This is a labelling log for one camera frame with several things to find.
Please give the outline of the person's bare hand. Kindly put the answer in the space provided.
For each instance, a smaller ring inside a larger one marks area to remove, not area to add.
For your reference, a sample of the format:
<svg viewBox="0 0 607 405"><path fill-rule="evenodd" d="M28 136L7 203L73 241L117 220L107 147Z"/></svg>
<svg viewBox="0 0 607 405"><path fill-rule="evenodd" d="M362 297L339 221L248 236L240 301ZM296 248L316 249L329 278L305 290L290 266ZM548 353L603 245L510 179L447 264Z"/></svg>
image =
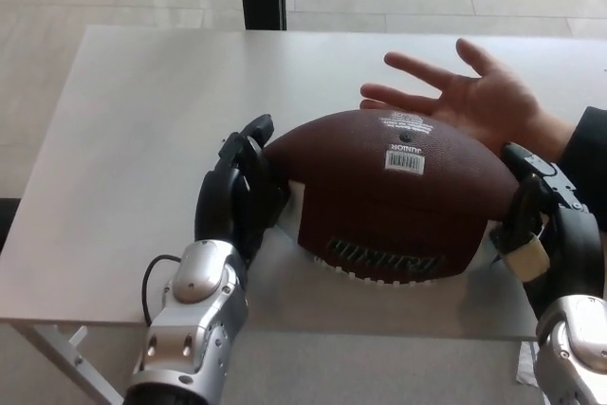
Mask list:
<svg viewBox="0 0 607 405"><path fill-rule="evenodd" d="M475 78L388 52L386 65L439 90L440 96L430 98L366 83L360 88L359 107L401 110L440 120L495 154L504 144L514 142L546 161L559 161L575 126L544 110L522 80L482 47L460 38L455 48L459 58L477 73Z"/></svg>

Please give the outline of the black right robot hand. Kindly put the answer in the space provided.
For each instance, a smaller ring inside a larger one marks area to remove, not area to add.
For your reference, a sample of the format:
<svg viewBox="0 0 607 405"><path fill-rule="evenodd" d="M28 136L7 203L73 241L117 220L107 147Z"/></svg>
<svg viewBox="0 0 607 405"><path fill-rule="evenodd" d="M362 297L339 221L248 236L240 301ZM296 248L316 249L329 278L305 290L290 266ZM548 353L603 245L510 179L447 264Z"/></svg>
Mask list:
<svg viewBox="0 0 607 405"><path fill-rule="evenodd" d="M561 168L513 142L501 159L519 186L489 239L522 282L536 318L557 299L600 298L605 280L598 222Z"/></svg>

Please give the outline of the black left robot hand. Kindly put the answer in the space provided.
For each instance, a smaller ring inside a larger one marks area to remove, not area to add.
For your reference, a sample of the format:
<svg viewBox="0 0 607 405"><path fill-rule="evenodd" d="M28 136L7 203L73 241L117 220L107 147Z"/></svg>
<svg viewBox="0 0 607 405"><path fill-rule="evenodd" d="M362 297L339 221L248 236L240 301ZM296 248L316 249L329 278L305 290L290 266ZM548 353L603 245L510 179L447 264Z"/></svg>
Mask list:
<svg viewBox="0 0 607 405"><path fill-rule="evenodd" d="M231 133L216 165L206 173L197 199L194 239L230 243L246 267L290 197L287 184L264 155L273 132L271 115L264 114Z"/></svg>

